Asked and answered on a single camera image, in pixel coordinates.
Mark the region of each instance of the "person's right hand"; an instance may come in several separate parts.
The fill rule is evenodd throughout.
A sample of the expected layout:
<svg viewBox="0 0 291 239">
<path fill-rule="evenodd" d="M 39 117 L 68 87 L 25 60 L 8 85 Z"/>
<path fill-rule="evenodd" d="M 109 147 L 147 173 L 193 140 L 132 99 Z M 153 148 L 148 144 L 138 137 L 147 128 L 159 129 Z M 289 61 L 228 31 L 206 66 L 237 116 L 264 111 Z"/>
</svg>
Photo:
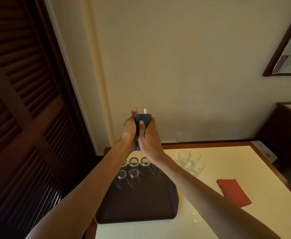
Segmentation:
<svg viewBox="0 0 291 239">
<path fill-rule="evenodd" d="M 144 122 L 139 122 L 139 146 L 142 154 L 152 162 L 157 162 L 163 158 L 164 151 L 161 145 L 160 137 L 155 125 L 155 120 L 152 117 L 147 128 Z"/>
</svg>

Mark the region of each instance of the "blue cloth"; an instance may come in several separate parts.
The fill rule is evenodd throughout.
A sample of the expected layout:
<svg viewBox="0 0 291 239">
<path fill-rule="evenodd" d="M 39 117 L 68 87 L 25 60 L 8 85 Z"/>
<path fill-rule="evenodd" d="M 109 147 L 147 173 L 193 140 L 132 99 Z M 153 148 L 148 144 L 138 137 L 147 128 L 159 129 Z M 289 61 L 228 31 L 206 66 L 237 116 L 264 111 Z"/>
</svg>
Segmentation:
<svg viewBox="0 0 291 239">
<path fill-rule="evenodd" d="M 139 121 L 143 121 L 145 128 L 148 126 L 150 120 L 151 120 L 152 116 L 151 114 L 137 114 L 135 116 L 135 126 L 136 126 L 136 148 L 138 151 L 140 151 L 140 146 L 139 146 Z"/>
</svg>

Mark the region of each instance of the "cloth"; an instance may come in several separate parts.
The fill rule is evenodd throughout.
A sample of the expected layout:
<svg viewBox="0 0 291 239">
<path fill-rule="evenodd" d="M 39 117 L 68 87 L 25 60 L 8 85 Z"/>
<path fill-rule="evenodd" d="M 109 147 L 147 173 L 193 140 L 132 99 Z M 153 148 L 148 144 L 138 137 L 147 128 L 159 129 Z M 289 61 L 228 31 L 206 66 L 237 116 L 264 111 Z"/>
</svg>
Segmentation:
<svg viewBox="0 0 291 239">
<path fill-rule="evenodd" d="M 144 122 L 144 125 L 145 125 L 145 128 L 148 126 L 150 120 L 151 120 L 152 116 L 151 114 L 137 114 L 135 116 L 135 125 L 136 125 L 136 149 L 138 151 L 140 151 L 140 146 L 139 146 L 139 121 L 143 121 Z"/>
<path fill-rule="evenodd" d="M 251 204 L 251 200 L 239 186 L 236 179 L 218 179 L 216 180 L 224 197 L 232 201 L 239 207 L 244 207 Z"/>
</svg>

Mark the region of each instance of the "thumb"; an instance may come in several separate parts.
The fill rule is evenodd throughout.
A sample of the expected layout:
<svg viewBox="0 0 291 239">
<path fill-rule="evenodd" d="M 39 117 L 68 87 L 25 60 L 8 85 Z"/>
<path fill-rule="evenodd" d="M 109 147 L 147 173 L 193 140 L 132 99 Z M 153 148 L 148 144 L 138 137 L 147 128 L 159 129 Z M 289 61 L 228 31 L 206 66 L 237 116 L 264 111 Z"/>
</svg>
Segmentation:
<svg viewBox="0 0 291 239">
<path fill-rule="evenodd" d="M 139 137 L 144 138 L 145 125 L 142 120 L 139 121 Z"/>
</svg>

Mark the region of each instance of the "red cloth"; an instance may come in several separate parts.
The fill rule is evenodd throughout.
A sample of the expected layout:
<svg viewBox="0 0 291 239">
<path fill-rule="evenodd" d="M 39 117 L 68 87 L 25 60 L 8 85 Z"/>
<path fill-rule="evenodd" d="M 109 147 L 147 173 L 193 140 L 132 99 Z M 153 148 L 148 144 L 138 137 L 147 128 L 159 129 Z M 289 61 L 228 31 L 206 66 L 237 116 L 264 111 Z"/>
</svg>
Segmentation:
<svg viewBox="0 0 291 239">
<path fill-rule="evenodd" d="M 239 186 L 236 179 L 218 179 L 216 183 L 219 185 L 224 197 L 232 201 L 239 207 L 244 207 L 251 204 L 251 200 Z"/>
</svg>

